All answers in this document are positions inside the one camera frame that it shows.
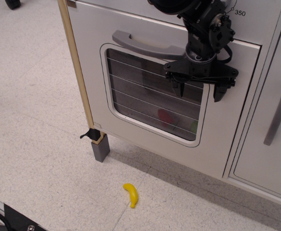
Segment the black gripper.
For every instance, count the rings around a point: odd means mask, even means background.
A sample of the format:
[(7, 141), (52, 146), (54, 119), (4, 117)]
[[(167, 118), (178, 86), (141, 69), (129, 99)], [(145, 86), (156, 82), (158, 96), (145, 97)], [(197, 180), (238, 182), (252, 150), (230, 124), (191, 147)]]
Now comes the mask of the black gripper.
[(219, 60), (217, 56), (210, 60), (203, 61), (195, 54), (191, 57), (166, 63), (164, 69), (166, 77), (171, 80), (172, 90), (178, 97), (183, 97), (186, 82), (201, 82), (215, 84), (214, 102), (222, 100), (228, 87), (235, 85), (239, 71), (227, 64), (232, 60), (232, 50), (224, 48), (229, 57)]

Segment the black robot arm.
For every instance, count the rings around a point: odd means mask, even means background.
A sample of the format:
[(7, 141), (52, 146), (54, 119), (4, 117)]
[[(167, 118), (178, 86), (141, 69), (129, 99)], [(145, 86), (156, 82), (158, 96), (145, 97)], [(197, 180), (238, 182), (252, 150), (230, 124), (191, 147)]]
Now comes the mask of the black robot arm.
[(166, 77), (177, 96), (182, 97), (186, 82), (214, 85), (214, 101), (219, 102), (227, 90), (235, 86), (237, 69), (228, 66), (235, 31), (220, 0), (151, 0), (159, 11), (176, 15), (188, 31), (183, 58), (166, 63)]

